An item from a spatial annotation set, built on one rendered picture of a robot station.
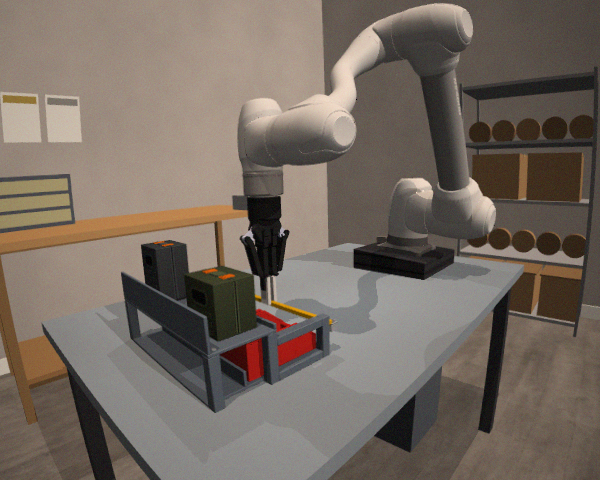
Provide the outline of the yellow bar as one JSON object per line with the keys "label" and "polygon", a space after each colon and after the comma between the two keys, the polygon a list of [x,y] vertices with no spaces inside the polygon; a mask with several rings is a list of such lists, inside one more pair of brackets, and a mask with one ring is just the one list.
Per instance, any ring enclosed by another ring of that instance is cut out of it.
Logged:
{"label": "yellow bar", "polygon": [[[255,295],[255,300],[258,301],[258,302],[261,302],[261,297]],[[287,311],[287,312],[290,312],[292,314],[295,314],[295,315],[298,315],[298,316],[301,316],[301,317],[304,317],[304,318],[307,318],[307,319],[316,316],[315,314],[312,314],[312,313],[309,313],[309,312],[305,312],[305,311],[302,311],[302,310],[299,310],[299,309],[296,309],[296,308],[293,308],[293,307],[290,307],[290,306],[287,306],[287,305],[284,305],[284,304],[281,304],[281,303],[278,303],[278,302],[275,302],[275,301],[272,301],[272,300],[271,300],[271,305],[270,306],[278,308],[278,309],[281,309],[281,310],[284,310],[284,311]],[[330,324],[332,324],[332,320],[329,320],[329,326],[330,326]]]}

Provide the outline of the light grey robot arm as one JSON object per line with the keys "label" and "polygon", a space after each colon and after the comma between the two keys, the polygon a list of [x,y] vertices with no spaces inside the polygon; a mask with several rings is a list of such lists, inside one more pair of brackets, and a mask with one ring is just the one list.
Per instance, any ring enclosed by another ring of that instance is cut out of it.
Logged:
{"label": "light grey robot arm", "polygon": [[244,196],[284,193],[283,171],[267,169],[326,163],[344,155],[356,138],[351,76],[407,59],[420,76],[439,182],[432,191],[423,178],[399,180],[389,202],[388,236],[377,237],[376,249],[421,256],[436,249],[427,244],[428,234],[454,239],[489,234],[496,208],[469,177],[455,74],[460,52],[472,35],[471,17],[458,5],[411,8],[373,23],[357,36],[331,71],[329,96],[313,95],[284,113],[273,99],[244,103],[237,134]]}

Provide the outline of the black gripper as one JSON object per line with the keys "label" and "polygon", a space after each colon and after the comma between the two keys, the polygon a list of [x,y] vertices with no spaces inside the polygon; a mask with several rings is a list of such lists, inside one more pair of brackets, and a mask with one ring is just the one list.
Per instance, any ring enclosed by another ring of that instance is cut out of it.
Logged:
{"label": "black gripper", "polygon": [[240,240],[252,274],[260,276],[261,303],[271,305],[271,300],[277,302],[276,276],[283,268],[290,231],[281,227],[281,196],[247,198],[247,207],[250,225]]}

